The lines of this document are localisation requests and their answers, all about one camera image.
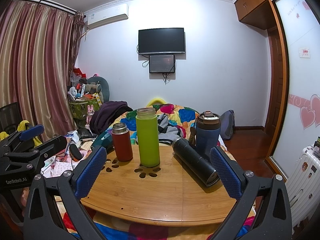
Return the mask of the dark purple blanket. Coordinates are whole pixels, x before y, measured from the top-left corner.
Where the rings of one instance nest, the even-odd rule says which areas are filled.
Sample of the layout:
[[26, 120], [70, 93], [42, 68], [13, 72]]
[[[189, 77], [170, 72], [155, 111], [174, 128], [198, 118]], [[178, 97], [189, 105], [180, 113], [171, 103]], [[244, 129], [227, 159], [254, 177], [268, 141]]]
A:
[[133, 111], [125, 101], [109, 101], [103, 103], [98, 111], [93, 114], [89, 127], [92, 133], [100, 135], [125, 112]]

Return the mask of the small black wall monitor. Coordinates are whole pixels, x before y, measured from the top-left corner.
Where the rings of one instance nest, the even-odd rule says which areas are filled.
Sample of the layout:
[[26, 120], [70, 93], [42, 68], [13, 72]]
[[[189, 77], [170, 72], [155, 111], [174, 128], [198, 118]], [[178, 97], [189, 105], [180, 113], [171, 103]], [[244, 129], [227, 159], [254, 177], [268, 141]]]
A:
[[169, 74], [175, 72], [175, 55], [150, 55], [149, 73], [150, 74]]

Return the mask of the red thermos steel top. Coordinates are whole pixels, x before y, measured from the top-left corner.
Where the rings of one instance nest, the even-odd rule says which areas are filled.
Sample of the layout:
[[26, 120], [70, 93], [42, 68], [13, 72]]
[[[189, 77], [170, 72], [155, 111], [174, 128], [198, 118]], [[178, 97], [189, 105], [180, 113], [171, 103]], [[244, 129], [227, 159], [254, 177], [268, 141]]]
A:
[[112, 139], [117, 159], [119, 161], [130, 161], [133, 158], [133, 152], [127, 125], [121, 122], [114, 124]]

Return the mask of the brown wooden wardrobe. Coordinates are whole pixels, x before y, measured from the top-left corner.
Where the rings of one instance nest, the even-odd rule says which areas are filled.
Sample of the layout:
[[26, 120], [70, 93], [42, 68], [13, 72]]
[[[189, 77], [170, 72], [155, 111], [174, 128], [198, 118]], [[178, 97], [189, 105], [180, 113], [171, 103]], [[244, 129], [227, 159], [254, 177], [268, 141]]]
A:
[[271, 137], [266, 154], [274, 154], [284, 124], [289, 94], [287, 42], [275, 0], [233, 0], [238, 20], [264, 31], [267, 46], [267, 106], [264, 132]]

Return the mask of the grey stuffed cushion seat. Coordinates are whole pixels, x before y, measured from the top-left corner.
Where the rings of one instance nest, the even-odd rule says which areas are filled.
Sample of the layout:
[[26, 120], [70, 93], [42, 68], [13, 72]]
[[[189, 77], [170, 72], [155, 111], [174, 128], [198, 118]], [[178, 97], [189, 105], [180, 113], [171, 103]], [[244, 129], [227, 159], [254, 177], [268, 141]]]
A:
[[110, 99], [110, 90], [108, 82], [100, 76], [93, 76], [87, 80], [85, 86], [85, 93], [94, 94], [98, 93], [102, 103], [108, 102]]

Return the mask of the white wall air conditioner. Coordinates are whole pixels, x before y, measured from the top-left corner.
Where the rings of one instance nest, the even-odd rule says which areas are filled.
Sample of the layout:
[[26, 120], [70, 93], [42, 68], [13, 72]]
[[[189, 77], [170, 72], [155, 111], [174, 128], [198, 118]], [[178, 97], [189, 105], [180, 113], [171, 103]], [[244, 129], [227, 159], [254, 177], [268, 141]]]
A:
[[121, 4], [89, 14], [87, 28], [91, 30], [110, 23], [127, 20], [128, 18], [129, 7], [127, 4]]

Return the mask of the black mesh office chair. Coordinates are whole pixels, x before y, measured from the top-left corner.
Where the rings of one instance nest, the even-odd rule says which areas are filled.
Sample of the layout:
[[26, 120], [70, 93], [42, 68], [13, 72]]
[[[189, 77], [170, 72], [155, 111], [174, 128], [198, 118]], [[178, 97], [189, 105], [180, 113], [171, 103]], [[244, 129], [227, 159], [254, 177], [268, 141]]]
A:
[[13, 102], [0, 108], [1, 132], [14, 133], [22, 120], [18, 102]]

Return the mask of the grey black striped garment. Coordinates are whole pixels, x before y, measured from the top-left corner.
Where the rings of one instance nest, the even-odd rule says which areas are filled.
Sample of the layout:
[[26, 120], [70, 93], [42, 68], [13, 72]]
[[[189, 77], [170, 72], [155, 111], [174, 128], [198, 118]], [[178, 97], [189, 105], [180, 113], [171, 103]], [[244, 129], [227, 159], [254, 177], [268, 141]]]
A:
[[174, 140], [182, 138], [184, 132], [181, 128], [172, 125], [166, 114], [162, 113], [157, 117], [158, 139], [160, 143], [172, 145]]

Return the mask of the round bamboo folding table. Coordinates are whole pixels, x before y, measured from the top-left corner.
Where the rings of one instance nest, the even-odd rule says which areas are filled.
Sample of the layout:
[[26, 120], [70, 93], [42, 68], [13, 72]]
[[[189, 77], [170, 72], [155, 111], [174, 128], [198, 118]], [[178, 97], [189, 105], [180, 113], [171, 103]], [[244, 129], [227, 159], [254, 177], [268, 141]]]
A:
[[153, 168], [140, 164], [138, 146], [132, 150], [129, 162], [107, 155], [84, 206], [143, 224], [198, 226], [221, 223], [235, 204], [220, 181], [205, 187], [170, 146], [160, 146], [161, 163]]

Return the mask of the pink rabbit toy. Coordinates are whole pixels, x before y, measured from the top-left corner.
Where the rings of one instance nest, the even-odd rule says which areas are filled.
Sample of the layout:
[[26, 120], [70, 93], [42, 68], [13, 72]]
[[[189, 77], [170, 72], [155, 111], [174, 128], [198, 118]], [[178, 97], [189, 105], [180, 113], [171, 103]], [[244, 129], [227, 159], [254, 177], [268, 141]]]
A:
[[89, 129], [89, 124], [94, 112], [95, 112], [94, 105], [87, 105], [87, 118], [86, 118], [86, 125], [85, 125], [86, 129]]

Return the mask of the white sliding door with hearts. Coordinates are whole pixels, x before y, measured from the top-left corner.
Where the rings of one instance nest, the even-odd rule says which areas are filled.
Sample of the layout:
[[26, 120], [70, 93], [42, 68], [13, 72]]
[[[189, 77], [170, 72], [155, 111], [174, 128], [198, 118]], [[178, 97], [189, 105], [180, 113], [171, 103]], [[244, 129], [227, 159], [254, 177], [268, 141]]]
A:
[[[305, 0], [275, 0], [289, 56], [289, 96], [284, 124], [272, 155], [290, 176], [302, 149], [319, 137], [319, 22]], [[300, 58], [299, 48], [310, 58]]]

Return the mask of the grey backpack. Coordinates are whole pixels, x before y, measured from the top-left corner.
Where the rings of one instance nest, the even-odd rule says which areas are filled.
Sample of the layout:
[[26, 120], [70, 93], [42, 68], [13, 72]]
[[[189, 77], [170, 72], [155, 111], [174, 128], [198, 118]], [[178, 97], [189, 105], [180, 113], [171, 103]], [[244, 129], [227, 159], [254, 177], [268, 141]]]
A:
[[220, 116], [220, 135], [223, 140], [230, 140], [235, 126], [234, 111], [228, 110]]

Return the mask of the green basket of clutter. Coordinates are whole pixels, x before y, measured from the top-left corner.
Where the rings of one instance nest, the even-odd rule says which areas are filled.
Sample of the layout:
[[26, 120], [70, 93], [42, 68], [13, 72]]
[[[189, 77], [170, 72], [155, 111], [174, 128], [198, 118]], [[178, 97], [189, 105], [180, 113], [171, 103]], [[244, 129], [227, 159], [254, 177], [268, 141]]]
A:
[[87, 101], [73, 101], [68, 104], [74, 119], [85, 119], [87, 117], [88, 106], [93, 105], [94, 111], [97, 111], [100, 108], [96, 98]]

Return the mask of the white suitcase with stickers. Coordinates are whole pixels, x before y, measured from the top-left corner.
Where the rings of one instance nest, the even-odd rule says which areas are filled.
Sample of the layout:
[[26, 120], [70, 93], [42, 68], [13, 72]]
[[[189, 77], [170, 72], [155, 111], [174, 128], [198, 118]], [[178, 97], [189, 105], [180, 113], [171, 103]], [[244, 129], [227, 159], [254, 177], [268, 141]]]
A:
[[319, 154], [313, 146], [302, 150], [285, 185], [295, 227], [304, 219], [310, 219], [319, 205]]

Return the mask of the green bottle black base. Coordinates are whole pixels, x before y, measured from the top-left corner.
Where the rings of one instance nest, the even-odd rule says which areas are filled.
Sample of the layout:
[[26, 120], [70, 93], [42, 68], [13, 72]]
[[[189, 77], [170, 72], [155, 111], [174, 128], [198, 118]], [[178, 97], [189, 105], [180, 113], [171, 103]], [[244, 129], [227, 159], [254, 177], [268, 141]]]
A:
[[154, 108], [137, 109], [137, 140], [140, 163], [145, 167], [155, 167], [160, 163], [157, 115]]

